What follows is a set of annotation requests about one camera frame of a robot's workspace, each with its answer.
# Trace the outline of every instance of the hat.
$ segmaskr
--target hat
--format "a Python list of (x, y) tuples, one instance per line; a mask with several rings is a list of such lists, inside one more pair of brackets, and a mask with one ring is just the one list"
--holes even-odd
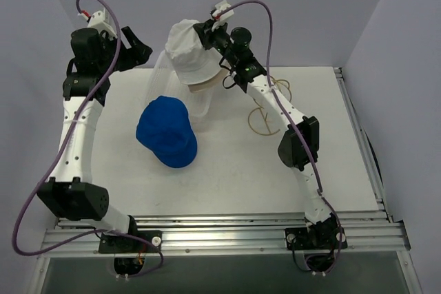
[(187, 108), (179, 99), (168, 96), (159, 96), (144, 109), (136, 139), (172, 168), (189, 165), (198, 151)]
[(199, 84), (215, 77), (222, 56), (214, 49), (206, 50), (193, 28), (197, 20), (182, 20), (173, 25), (165, 44), (167, 55), (182, 84)]

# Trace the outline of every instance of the transparent plastic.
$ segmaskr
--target transparent plastic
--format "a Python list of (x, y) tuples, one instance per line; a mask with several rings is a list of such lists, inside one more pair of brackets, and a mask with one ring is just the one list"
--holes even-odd
[(208, 113), (212, 101), (213, 88), (197, 93), (191, 93), (188, 86), (182, 84), (162, 51), (154, 66), (152, 76), (149, 79), (145, 96), (145, 106), (159, 96), (172, 96), (181, 100), (186, 106), (192, 126), (202, 125), (205, 115)]

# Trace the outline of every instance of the white table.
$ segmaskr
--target white table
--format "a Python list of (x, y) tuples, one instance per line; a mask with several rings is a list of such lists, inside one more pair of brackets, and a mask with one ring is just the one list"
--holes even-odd
[[(280, 161), (282, 133), (263, 137), (247, 125), (253, 100), (239, 88), (216, 89), (198, 155), (170, 169), (135, 139), (152, 70), (115, 73), (96, 129), (93, 183), (134, 216), (302, 212), (293, 173)], [(378, 210), (365, 165), (331, 67), (275, 67), (291, 83), (292, 103), (320, 122), (318, 169), (337, 211)]]

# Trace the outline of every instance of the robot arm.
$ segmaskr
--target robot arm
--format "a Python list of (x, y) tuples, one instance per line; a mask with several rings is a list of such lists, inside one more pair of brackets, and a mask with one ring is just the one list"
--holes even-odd
[[(116, 49), (116, 34), (104, 11), (95, 12), (88, 27), (72, 33), (75, 57), (70, 61), (63, 83), (63, 142), (79, 105), (109, 67)], [(152, 49), (141, 43), (130, 28), (121, 31), (132, 46), (121, 45), (114, 70), (125, 71), (147, 62)], [(107, 80), (96, 92), (76, 121), (72, 137), (48, 181), (37, 192), (38, 197), (57, 217), (76, 220), (98, 229), (136, 235), (136, 224), (110, 204), (107, 189), (92, 184), (92, 147), (96, 124), (110, 88)]]
[[(216, 5), (212, 16), (221, 12), (227, 6), (226, 2)], [(268, 112), (269, 116), (277, 122), (284, 136), (278, 147), (278, 155), (282, 162), (292, 169), (297, 179), (300, 192), (305, 199), (305, 218), (312, 224), (324, 222), (331, 217), (331, 210), (321, 199), (317, 192), (317, 182), (309, 164), (309, 158), (291, 128), (288, 118), (281, 112), (278, 103), (268, 86), (267, 72), (256, 60), (249, 48), (251, 33), (245, 28), (234, 28), (231, 34), (227, 33), (227, 23), (223, 16), (218, 19), (209, 19), (204, 23), (197, 23), (194, 29), (206, 50), (215, 48), (235, 71), (234, 82), (259, 105)], [(312, 116), (306, 117), (298, 111), (280, 91), (277, 96), (284, 108), (288, 111), (294, 124), (297, 125), (308, 143), (309, 149), (317, 161), (318, 121)]]
[[(280, 159), (291, 168), (297, 179), (298, 187), (304, 198), (305, 218), (313, 224), (324, 222), (326, 219), (331, 217), (331, 210), (318, 195), (317, 182), (312, 170), (312, 166), (309, 163), (303, 165), (302, 171), (296, 167), (296, 155), (299, 156), (299, 161), (304, 160), (302, 157), (303, 150), (300, 145), (296, 145), (299, 147), (298, 151), (300, 151), (300, 153), (295, 151), (296, 148), (293, 145), (299, 143), (296, 140), (296, 134), (292, 129), (290, 129), (290, 123), (287, 117), (281, 112), (280, 107), (272, 94), (271, 88), (267, 86), (267, 83), (268, 82), (265, 76), (260, 75), (255, 77), (254, 81), (248, 85), (247, 94), (256, 100), (257, 103), (268, 112), (269, 117), (277, 122), (278, 127), (282, 132), (285, 131), (285, 135), (278, 148), (278, 154)], [(276, 90), (276, 93), (283, 107), (288, 111), (289, 115), (297, 126), (311, 127), (311, 125), (305, 125), (309, 119), (302, 112), (296, 109), (280, 91)], [(318, 122), (313, 119), (312, 126), (314, 126), (314, 123)]]

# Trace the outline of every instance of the metal frame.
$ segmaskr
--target metal frame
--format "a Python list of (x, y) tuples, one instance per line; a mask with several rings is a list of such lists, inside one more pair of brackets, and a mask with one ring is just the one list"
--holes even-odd
[[(342, 253), (360, 251), (395, 251), (410, 293), (421, 293), (416, 272), (411, 263), (410, 249), (403, 223), (393, 223), (384, 198), (384, 189), (373, 159), (366, 134), (361, 127), (346, 91), (341, 69), (335, 70), (337, 82), (348, 116), (356, 134), (360, 153), (366, 164), (378, 211), (341, 212), (348, 249)], [(302, 213), (276, 213), (229, 216), (137, 216), (140, 229), (160, 229), (163, 232), (164, 256), (182, 255), (258, 255), (290, 254), (285, 246), (284, 229), (303, 227)], [(79, 222), (59, 220), (53, 230), (47, 230), (42, 248), (87, 231)], [(50, 258), (113, 258), (136, 254), (98, 254), (99, 239), (82, 237), (40, 257), (31, 281), (29, 293), (40, 293)]]

